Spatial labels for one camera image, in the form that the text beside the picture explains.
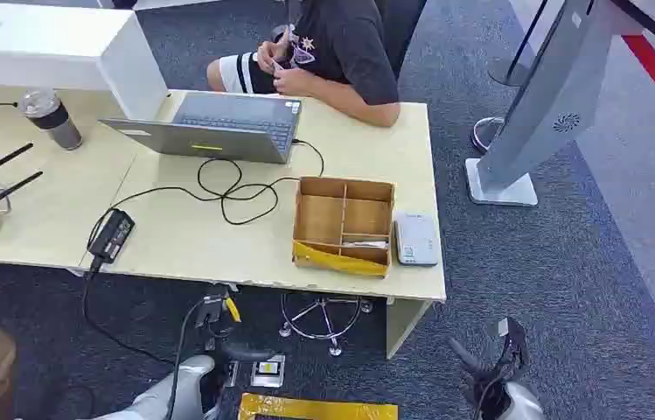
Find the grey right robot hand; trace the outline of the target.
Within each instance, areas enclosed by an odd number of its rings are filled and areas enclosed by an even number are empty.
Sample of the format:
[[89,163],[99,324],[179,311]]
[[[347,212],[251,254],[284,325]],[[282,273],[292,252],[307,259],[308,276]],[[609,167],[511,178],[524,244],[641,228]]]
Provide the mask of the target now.
[[492,367],[484,367],[458,340],[449,340],[450,348],[468,374],[466,399],[474,419],[541,418],[536,398],[517,382],[530,366],[526,330],[515,318],[506,317],[493,326],[503,339],[503,350]]

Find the person's right hand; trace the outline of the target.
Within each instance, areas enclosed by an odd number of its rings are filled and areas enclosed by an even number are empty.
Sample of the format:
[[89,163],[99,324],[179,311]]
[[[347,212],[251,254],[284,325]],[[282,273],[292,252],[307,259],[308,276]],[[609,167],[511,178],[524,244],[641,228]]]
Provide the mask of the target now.
[[275,63],[282,65],[289,57],[290,42],[283,35],[277,42],[263,41],[256,52],[256,62],[259,68],[270,75],[275,74]]

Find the person's left hand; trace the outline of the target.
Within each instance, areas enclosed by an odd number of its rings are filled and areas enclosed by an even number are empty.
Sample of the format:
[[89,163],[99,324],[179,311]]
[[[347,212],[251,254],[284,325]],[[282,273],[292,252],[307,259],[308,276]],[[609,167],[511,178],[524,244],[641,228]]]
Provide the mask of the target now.
[[306,97],[313,95],[313,86],[317,79],[314,74],[300,68],[276,68],[273,75],[273,85],[277,93]]

